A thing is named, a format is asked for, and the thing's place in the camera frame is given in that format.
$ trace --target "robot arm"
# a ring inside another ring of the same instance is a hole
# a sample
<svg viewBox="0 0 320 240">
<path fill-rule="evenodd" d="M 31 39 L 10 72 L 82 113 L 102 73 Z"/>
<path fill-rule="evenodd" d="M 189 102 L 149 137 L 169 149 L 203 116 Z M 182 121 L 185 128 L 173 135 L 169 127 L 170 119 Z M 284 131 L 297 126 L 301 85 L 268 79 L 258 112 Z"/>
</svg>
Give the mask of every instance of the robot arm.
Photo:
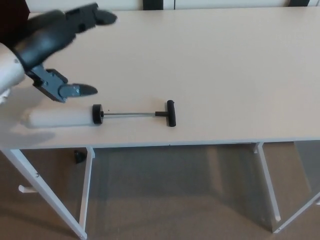
<svg viewBox="0 0 320 240">
<path fill-rule="evenodd" d="M 29 19 L 0 43 L 0 104 L 25 74 L 33 79 L 34 87 L 57 102 L 96 94 L 93 86 L 68 84 L 68 79 L 57 70 L 44 69 L 43 62 L 72 43 L 76 34 L 116 20 L 116 15 L 98 9 L 96 3 L 66 13 L 53 10 Z"/>
</svg>

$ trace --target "brown carpet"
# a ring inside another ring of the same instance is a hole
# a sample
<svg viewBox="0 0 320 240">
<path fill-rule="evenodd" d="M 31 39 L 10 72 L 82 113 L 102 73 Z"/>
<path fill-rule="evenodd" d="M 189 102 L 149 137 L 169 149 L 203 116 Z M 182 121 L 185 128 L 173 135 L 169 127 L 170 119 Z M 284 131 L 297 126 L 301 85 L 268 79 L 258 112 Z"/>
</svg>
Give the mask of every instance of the brown carpet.
<svg viewBox="0 0 320 240">
<path fill-rule="evenodd" d="M 173 146 L 96 149 L 87 227 L 90 240 L 316 240 L 320 206 L 271 234 L 260 165 L 252 146 Z M 293 143 L 265 144 L 279 203 L 287 217 L 310 192 Z M 79 217 L 85 164 L 73 149 L 24 151 Z M 17 170 L 0 156 L 0 239 L 77 237 Z"/>
</svg>

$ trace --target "white metal table leg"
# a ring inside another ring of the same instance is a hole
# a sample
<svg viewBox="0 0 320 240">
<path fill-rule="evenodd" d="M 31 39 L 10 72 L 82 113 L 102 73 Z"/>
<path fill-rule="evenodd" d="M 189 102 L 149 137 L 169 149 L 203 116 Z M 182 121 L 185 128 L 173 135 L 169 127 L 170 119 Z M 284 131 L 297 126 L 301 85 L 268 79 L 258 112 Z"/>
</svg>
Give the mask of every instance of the white metal table leg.
<svg viewBox="0 0 320 240">
<path fill-rule="evenodd" d="M 79 219 L 79 223 L 84 230 L 86 230 L 92 161 L 96 157 L 95 151 L 92 147 L 89 146 L 86 148 L 86 150 L 87 150 L 87 155 L 86 155 L 85 173 L 84 173 L 83 190 L 82 190 L 82 201 L 81 201 L 81 210 L 80 210 L 80 219 Z"/>
<path fill-rule="evenodd" d="M 291 223 L 293 220 L 295 220 L 300 214 L 302 214 L 308 207 L 310 207 L 313 203 L 317 202 L 317 200 L 320 198 L 320 189 L 318 189 L 318 193 L 309 198 L 300 208 L 298 211 L 296 211 L 287 221 L 283 222 L 279 227 L 276 228 L 276 230 L 273 231 L 273 233 L 277 234 L 282 229 L 284 229 L 289 223 Z"/>
<path fill-rule="evenodd" d="M 266 190 L 269 195 L 270 208 L 271 208 L 273 217 L 275 218 L 275 220 L 277 222 L 279 222 L 281 220 L 280 212 L 279 212 L 279 208 L 278 208 L 278 203 L 277 203 L 274 187 L 272 185 L 271 177 L 269 174 L 268 165 L 267 165 L 267 161 L 266 161 L 266 157 L 265 157 L 265 153 L 264 153 L 264 149 L 263 149 L 263 144 L 264 144 L 263 142 L 258 142 L 255 145 L 253 151 L 255 154 L 258 154 L 258 156 L 259 156 L 263 175 L 265 178 L 265 183 L 266 183 L 266 188 L 267 188 Z"/>
<path fill-rule="evenodd" d="M 65 205 L 55 195 L 46 184 L 40 174 L 30 164 L 28 159 L 19 149 L 1 149 L 8 160 L 18 169 L 18 171 L 29 181 L 34 189 L 48 202 L 65 223 L 79 236 L 86 240 L 87 234 L 82 226 L 76 221 Z"/>
</svg>

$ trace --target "table top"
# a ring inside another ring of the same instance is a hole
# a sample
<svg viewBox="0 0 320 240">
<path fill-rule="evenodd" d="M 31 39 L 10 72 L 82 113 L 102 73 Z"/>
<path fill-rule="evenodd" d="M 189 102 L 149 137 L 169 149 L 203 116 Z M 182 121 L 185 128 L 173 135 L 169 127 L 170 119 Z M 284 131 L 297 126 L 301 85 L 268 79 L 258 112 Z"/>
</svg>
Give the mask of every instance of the table top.
<svg viewBox="0 0 320 240">
<path fill-rule="evenodd" d="M 0 108 L 0 147 L 136 147 L 320 139 L 320 8 L 117 12 L 118 22 L 78 35 L 45 67 L 99 93 L 57 103 L 14 88 Z M 164 118 L 29 129 L 34 108 L 102 104 L 109 113 L 164 110 Z"/>
</svg>

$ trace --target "white wall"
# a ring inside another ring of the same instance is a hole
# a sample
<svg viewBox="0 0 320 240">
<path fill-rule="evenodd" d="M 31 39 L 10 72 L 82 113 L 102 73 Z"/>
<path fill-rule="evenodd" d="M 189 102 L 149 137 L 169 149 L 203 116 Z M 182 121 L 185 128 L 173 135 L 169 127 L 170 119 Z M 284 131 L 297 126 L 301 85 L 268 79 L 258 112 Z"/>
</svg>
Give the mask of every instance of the white wall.
<svg viewBox="0 0 320 240">
<path fill-rule="evenodd" d="M 143 0 L 26 0 L 32 13 L 52 9 L 69 10 L 81 5 L 97 2 L 102 9 L 142 10 Z M 175 9 L 204 8 L 253 8 L 284 7 L 289 0 L 176 0 Z M 163 0 L 164 9 L 174 9 L 174 0 Z M 310 0 L 309 6 L 316 6 L 319 0 Z"/>
<path fill-rule="evenodd" d="M 142 10 L 143 0 L 26 0 L 32 13 L 52 9 L 69 10 L 81 5 L 98 3 L 101 9 L 109 10 Z M 174 9 L 174 0 L 163 0 L 164 9 Z"/>
<path fill-rule="evenodd" d="M 318 2 L 310 0 L 308 6 Z M 286 7 L 288 3 L 289 0 L 176 0 L 175 9 Z"/>
</svg>

